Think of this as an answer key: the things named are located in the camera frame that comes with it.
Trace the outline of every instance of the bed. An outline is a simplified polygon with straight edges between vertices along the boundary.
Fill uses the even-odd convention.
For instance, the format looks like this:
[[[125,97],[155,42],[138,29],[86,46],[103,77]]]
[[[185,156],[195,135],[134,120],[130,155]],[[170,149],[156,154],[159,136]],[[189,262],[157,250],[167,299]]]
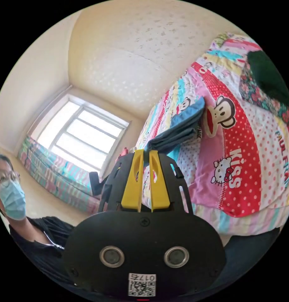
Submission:
[[[194,215],[224,235],[265,233],[289,216],[289,127],[239,92],[246,55],[255,50],[249,37],[219,35],[151,109],[136,144],[144,148],[204,97],[197,135],[168,156],[185,176]],[[150,207],[149,176],[147,167],[142,197]]]

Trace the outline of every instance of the wall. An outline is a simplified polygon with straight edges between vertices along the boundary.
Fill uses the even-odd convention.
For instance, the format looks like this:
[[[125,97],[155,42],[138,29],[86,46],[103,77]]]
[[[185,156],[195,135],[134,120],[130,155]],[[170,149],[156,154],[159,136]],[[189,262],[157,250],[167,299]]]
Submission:
[[[31,218],[56,216],[72,225],[77,225],[88,217],[88,214],[67,205],[39,185],[12,154],[1,147],[0,153],[9,157],[14,169],[21,176],[21,186],[26,196],[27,216]],[[8,221],[4,217],[2,219],[7,226]]]
[[[24,52],[0,91],[0,146],[14,152],[43,106],[69,86],[68,46],[79,12],[43,33]]]
[[[121,141],[119,142],[119,144],[114,152],[113,157],[111,158],[111,160],[109,162],[107,169],[105,170],[105,173],[103,175],[103,177],[104,177],[112,171],[113,166],[115,164],[115,160],[117,159],[119,154],[122,152],[122,150],[125,147],[130,149],[136,145],[139,134],[144,126],[145,120],[138,118],[138,117],[128,113],[127,111],[117,107],[116,105],[114,105],[108,101],[105,101],[95,95],[92,95],[83,90],[80,90],[78,88],[72,88],[69,91],[69,93],[72,94],[73,96],[83,99],[84,101],[86,101],[88,103],[98,106],[101,109],[106,110],[106,111],[110,112],[111,114],[113,114],[127,122],[130,122],[125,134],[123,135]]]
[[[145,119],[212,40],[245,33],[223,17],[178,0],[113,0],[90,6],[69,44],[69,81]]]

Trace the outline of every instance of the yellow bracket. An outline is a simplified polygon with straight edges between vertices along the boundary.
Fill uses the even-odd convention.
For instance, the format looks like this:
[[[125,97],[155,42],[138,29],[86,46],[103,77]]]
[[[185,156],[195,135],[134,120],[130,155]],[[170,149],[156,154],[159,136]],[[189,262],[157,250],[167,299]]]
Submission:
[[[123,208],[137,210],[140,212],[142,202],[143,173],[144,151],[135,150],[125,192],[122,197],[121,205]]]
[[[151,209],[167,209],[170,206],[170,199],[164,181],[158,151],[152,150],[149,153],[150,182],[151,182]]]

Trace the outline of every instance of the ceiling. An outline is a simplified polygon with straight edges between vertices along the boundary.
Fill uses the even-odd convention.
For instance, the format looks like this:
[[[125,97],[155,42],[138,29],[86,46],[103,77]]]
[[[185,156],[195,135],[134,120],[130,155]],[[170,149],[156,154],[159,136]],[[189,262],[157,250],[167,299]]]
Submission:
[[[188,2],[102,2],[84,9],[75,23],[69,81],[146,119],[173,82],[224,31],[245,34]]]

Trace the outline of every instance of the window pane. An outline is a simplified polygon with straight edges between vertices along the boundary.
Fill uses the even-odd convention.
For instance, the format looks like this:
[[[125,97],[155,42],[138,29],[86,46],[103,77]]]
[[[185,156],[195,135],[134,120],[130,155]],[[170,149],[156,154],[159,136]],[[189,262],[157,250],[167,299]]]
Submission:
[[[38,138],[38,143],[48,149],[56,135],[79,107],[79,105],[68,102],[48,123],[47,127]]]
[[[81,120],[84,120],[85,122],[107,132],[110,133],[111,135],[118,137],[121,130],[120,128],[106,122],[105,120],[100,119],[99,117],[87,112],[83,111],[80,115],[79,118]]]
[[[79,142],[65,133],[62,134],[56,144],[98,169],[101,169],[106,159],[106,155],[95,151],[93,148]]]
[[[80,120],[73,121],[67,131],[87,144],[106,153],[109,153],[115,142],[114,138],[94,129]]]
[[[80,167],[81,169],[84,169],[85,171],[88,172],[98,172],[98,170],[95,170],[94,168],[84,164],[80,160],[76,159],[75,157],[71,156],[70,154],[64,152],[63,150],[57,148],[56,146],[53,146],[51,151],[55,153],[56,155],[60,156],[61,158],[75,164],[76,166]]]

